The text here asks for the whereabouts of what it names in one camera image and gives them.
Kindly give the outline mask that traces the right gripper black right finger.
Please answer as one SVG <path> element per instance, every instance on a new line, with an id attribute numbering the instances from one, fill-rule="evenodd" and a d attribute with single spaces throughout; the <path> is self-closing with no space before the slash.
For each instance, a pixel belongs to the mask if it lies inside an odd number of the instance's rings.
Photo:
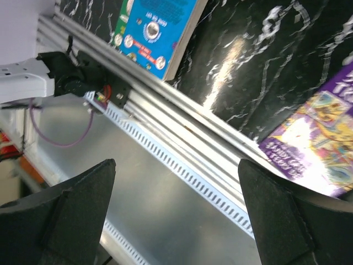
<path id="1" fill-rule="evenodd" d="M 238 175 L 262 264 L 352 264 L 352 192 L 322 195 L 246 159 Z"/>

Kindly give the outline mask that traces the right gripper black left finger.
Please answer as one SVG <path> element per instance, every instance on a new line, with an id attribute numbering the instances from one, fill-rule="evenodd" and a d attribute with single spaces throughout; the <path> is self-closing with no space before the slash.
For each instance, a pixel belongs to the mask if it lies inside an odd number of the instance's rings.
<path id="1" fill-rule="evenodd" d="M 116 163 L 1 205 L 1 264 L 93 264 Z"/>

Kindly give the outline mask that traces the light blue paperback book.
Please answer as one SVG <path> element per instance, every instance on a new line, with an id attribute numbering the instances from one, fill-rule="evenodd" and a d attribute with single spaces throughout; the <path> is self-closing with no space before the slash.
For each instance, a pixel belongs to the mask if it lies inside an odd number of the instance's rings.
<path id="1" fill-rule="evenodd" d="M 174 79 L 206 4 L 135 0 L 120 51 L 160 80 Z"/>

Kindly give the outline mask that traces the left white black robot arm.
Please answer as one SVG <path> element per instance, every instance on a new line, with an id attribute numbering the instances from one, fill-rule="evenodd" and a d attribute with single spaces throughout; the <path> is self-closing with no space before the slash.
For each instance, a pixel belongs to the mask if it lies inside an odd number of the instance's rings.
<path id="1" fill-rule="evenodd" d="M 103 89 L 106 74 L 93 64 L 75 65 L 64 52 L 45 52 L 1 66 L 1 103 L 73 94 L 83 97 Z"/>

